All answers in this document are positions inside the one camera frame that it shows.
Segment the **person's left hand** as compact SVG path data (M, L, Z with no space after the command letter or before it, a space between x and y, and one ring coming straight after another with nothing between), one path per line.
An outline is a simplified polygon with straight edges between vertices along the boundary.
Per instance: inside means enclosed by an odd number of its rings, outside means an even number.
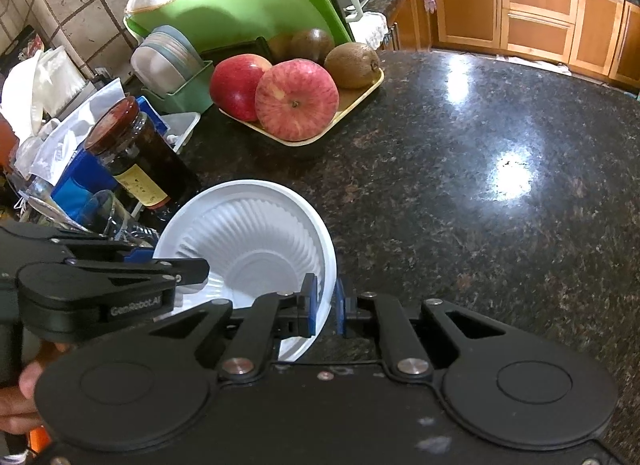
M24 435L42 425L34 395L44 363L34 360L21 373L16 386L1 389L0 426L5 433Z

